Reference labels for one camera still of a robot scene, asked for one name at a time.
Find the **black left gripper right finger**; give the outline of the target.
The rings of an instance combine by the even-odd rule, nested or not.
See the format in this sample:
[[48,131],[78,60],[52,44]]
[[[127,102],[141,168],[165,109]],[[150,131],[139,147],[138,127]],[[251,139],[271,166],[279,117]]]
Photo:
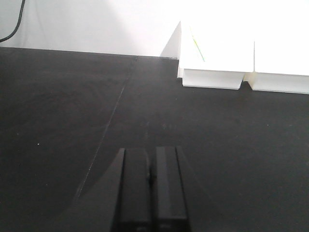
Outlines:
[[159,146],[153,165],[153,217],[156,232],[190,232],[177,149]]

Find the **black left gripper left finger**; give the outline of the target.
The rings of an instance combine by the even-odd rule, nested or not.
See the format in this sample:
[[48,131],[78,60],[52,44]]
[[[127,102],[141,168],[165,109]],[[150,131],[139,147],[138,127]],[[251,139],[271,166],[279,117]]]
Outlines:
[[121,148],[74,209],[74,232],[149,232],[149,169],[143,149]]

